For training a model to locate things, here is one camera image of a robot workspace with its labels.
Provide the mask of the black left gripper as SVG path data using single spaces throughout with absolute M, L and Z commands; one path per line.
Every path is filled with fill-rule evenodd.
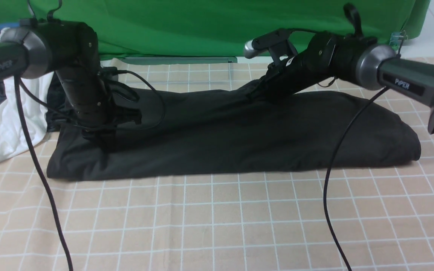
M 139 96 L 130 87 L 118 81 L 116 67 L 102 67 L 92 73 L 86 67 L 73 65 L 56 71 L 84 139 L 106 152 L 116 148 L 118 125 L 133 122 L 140 125 L 141 110 L 118 106 L 113 97 L 119 95 L 136 103 Z

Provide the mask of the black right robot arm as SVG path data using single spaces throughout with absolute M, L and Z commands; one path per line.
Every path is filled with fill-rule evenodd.
M 289 37 L 306 29 L 277 29 L 246 42 L 247 59 L 269 52 L 273 60 L 248 98 L 276 101 L 324 79 L 341 79 L 381 93 L 392 89 L 429 107 L 428 132 L 434 134 L 434 64 L 402 59 L 391 46 L 364 36 L 355 5 L 345 4 L 343 11 L 354 33 L 310 30 L 313 37 L 301 53 Z

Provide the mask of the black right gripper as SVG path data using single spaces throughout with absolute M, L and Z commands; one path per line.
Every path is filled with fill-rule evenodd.
M 250 101 L 277 102 L 332 77 L 330 63 L 336 45 L 307 48 L 270 69 L 246 97 Z

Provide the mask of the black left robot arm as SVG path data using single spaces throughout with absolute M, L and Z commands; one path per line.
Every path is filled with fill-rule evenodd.
M 139 96 L 128 86 L 116 82 L 114 67 L 101 67 L 98 36 L 82 22 L 25 19 L 0 38 L 0 82 L 12 76 L 38 79 L 55 72 L 65 91 L 72 113 L 58 115 L 56 123 L 83 130 L 83 137 L 102 149 L 112 149 L 119 125 L 139 125 L 139 109 L 118 106 L 113 94 L 123 96 L 117 87 L 130 92 L 131 101 Z

